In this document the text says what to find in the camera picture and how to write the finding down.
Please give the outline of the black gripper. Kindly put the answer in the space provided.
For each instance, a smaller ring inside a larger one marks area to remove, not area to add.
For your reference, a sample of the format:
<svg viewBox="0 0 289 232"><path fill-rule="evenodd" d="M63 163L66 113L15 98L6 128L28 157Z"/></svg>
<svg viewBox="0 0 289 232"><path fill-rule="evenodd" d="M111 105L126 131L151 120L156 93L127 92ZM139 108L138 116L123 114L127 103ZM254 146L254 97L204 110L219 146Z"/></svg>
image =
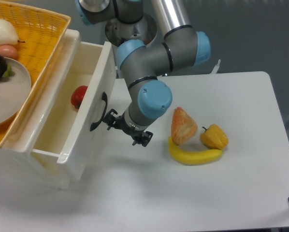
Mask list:
<svg viewBox="0 0 289 232"><path fill-rule="evenodd" d="M111 128L122 130L125 134L129 135L133 139L132 145L141 145L146 147L153 137L153 133L150 131L144 131L143 126L135 123L128 111L125 111L122 115L118 116L115 109L111 109L105 114L103 120L107 125L107 130Z"/></svg>

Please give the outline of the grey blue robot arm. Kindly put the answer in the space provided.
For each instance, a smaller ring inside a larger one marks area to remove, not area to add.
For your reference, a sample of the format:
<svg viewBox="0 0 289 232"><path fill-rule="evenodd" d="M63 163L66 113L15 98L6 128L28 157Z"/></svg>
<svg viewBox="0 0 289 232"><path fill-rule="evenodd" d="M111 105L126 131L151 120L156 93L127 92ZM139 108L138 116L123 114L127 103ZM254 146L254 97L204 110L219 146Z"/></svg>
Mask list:
<svg viewBox="0 0 289 232"><path fill-rule="evenodd" d="M164 115L172 103L172 92L160 75L206 62L211 56L207 35L195 31L181 0L154 0L163 43L146 46L148 31L141 0L78 0L77 10L86 24L115 20L119 44L116 65L125 80L131 103L122 115L104 111L101 121L122 130L134 144L147 146L153 134L147 128Z"/></svg>

